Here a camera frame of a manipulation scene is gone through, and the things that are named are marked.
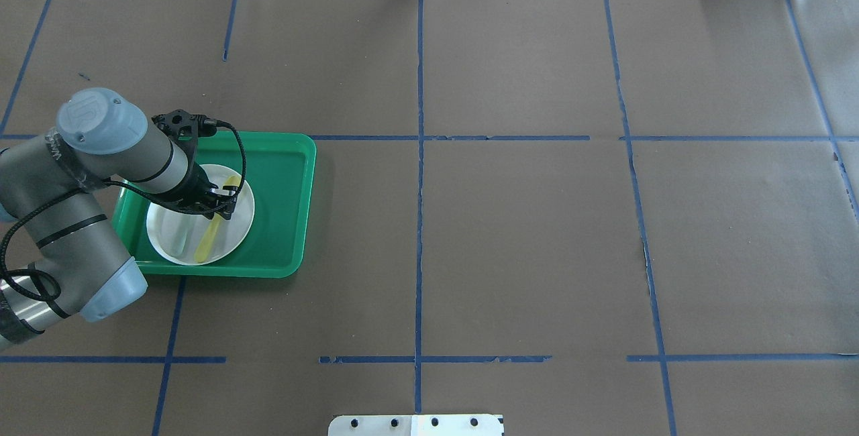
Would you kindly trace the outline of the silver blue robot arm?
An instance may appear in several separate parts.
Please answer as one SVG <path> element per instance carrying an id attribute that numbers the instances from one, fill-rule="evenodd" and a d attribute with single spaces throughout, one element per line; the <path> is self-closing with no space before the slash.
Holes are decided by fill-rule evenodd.
<path id="1" fill-rule="evenodd" d="M 52 128 L 2 151 L 2 350 L 72 316 L 110 317 L 148 283 L 95 192 L 122 186 L 153 205 L 212 219 L 232 216 L 241 186 L 220 188 L 196 161 L 197 140 L 232 124 L 177 109 L 149 118 L 116 91 L 77 91 Z M 10 268 L 13 236 L 40 258 Z"/>

